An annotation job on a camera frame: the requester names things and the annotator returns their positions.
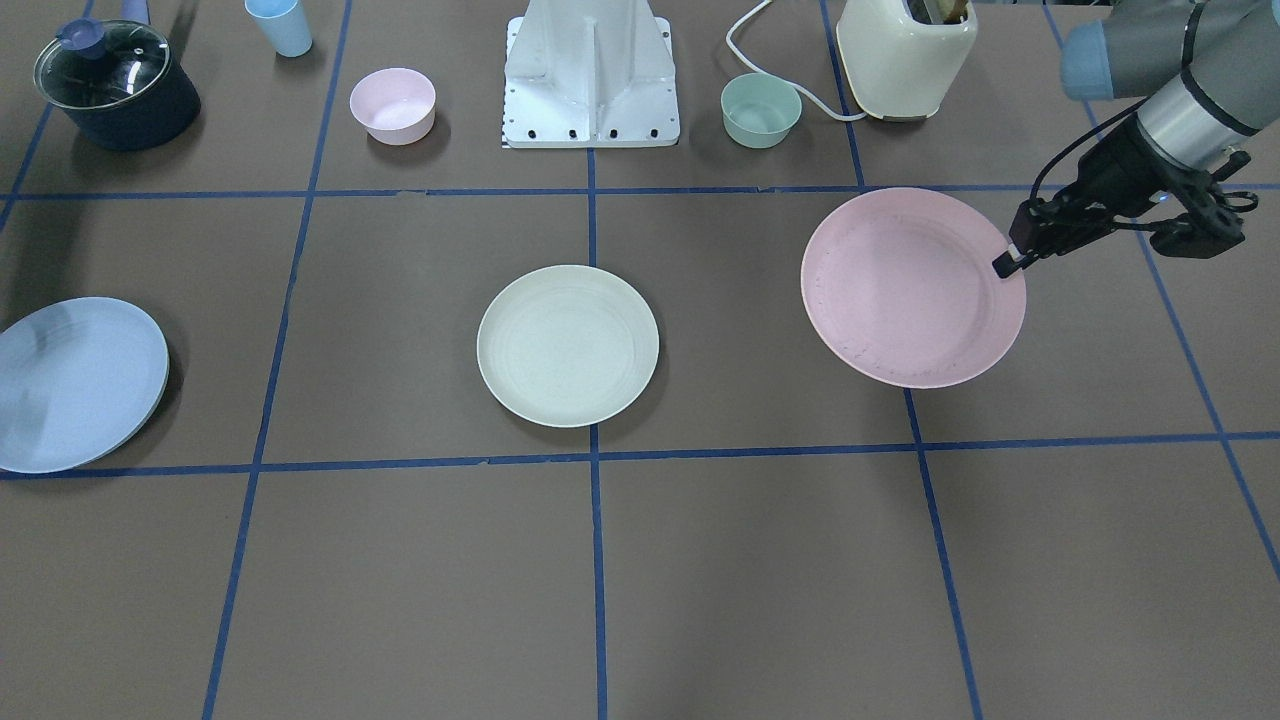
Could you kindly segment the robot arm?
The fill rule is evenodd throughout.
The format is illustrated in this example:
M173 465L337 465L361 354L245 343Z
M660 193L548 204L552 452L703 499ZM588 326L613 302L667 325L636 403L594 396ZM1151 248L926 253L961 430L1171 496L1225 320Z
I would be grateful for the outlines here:
M1125 228L1166 258L1208 259L1245 238L1249 191L1222 188L1245 142L1277 119L1275 1L1116 1L1062 45L1062 91L1129 106L1080 137L1076 178L1051 199L1032 190L1012 219L1007 278Z

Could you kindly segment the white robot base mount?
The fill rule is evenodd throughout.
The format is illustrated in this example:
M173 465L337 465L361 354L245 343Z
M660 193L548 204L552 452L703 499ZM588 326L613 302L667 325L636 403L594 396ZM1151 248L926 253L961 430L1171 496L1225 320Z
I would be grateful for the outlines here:
M531 1L504 40L504 147L678 142L672 28L648 1Z

